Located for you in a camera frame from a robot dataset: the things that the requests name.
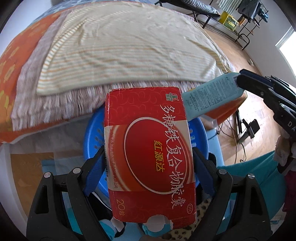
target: leopard print fabric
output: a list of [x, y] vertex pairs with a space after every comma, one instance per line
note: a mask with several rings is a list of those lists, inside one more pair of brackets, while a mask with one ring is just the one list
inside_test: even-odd
[[201, 219], [205, 215], [205, 212], [207, 211], [212, 199], [208, 198], [205, 199], [201, 204], [196, 206], [196, 213], [197, 213], [197, 222], [194, 224], [191, 224], [185, 228], [181, 229], [174, 229], [170, 232], [164, 234], [161, 238], [165, 240], [180, 240], [180, 241], [187, 241], [198, 224], [200, 223]]

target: screw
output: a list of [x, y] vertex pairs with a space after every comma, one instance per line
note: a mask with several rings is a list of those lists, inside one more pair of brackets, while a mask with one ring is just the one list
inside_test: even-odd
[[219, 173], [222, 175], [225, 175], [227, 173], [227, 171], [225, 169], [219, 169]]
[[73, 173], [78, 174], [80, 173], [81, 169], [79, 167], [73, 169]]
[[252, 173], [249, 173], [249, 174], [248, 174], [248, 177], [249, 177], [250, 179], [254, 179], [254, 178], [255, 178], [255, 175], [252, 174]]
[[51, 175], [51, 173], [50, 173], [50, 172], [46, 172], [46, 173], [44, 173], [44, 177], [45, 177], [45, 178], [48, 178], [48, 177], [50, 177], [50, 175]]

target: cream blanket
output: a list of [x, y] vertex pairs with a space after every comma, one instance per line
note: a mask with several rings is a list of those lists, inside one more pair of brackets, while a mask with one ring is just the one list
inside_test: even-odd
[[66, 17], [43, 64], [37, 94], [130, 81], [207, 82], [230, 69], [198, 23], [150, 4], [102, 2]]

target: orange box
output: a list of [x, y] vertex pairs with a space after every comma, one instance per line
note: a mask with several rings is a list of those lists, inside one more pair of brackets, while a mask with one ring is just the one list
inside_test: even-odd
[[113, 216], [146, 223], [163, 215], [172, 229], [196, 222], [192, 149], [180, 89], [112, 90], [104, 124]]

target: window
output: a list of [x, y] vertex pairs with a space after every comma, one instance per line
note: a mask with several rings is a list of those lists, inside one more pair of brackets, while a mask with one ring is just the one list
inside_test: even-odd
[[288, 32], [276, 44], [281, 54], [286, 59], [290, 68], [296, 76], [296, 32], [291, 27]]

